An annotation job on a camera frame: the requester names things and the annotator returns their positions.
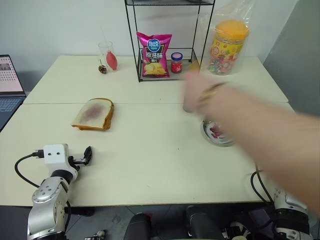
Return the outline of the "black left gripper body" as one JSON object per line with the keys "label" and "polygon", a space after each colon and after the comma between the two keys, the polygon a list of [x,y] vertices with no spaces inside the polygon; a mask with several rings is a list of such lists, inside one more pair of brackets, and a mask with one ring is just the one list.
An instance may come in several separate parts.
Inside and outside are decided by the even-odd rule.
{"label": "black left gripper body", "polygon": [[85,158],[75,159],[73,156],[69,156],[67,160],[71,167],[78,167],[81,164],[85,164]]}

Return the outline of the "person's bare hand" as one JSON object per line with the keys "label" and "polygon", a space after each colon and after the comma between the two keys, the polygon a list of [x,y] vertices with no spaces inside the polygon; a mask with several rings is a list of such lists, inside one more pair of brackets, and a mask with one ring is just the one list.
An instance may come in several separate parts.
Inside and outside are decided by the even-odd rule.
{"label": "person's bare hand", "polygon": [[199,71],[188,71],[184,77],[183,109],[188,113],[197,112],[204,102],[224,84],[225,82],[218,82],[202,75]]}

